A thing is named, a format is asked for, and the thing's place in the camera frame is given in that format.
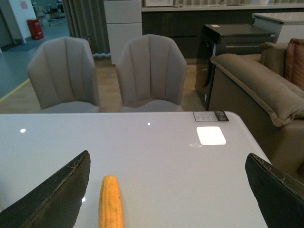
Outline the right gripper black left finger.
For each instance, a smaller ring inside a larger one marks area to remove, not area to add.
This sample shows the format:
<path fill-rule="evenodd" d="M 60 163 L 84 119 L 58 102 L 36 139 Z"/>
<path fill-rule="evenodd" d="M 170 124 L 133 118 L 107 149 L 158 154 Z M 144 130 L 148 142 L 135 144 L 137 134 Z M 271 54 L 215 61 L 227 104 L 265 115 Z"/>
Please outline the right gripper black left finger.
<path fill-rule="evenodd" d="M 72 228 L 85 196 L 90 154 L 83 151 L 0 213 L 2 228 Z"/>

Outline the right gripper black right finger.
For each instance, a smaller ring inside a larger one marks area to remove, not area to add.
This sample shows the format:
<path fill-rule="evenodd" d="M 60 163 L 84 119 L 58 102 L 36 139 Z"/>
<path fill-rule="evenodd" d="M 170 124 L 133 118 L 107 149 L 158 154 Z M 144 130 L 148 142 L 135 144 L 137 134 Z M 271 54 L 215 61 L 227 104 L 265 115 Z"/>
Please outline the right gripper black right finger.
<path fill-rule="evenodd" d="M 254 153 L 245 170 L 250 188 L 269 228 L 304 226 L 304 185 Z"/>

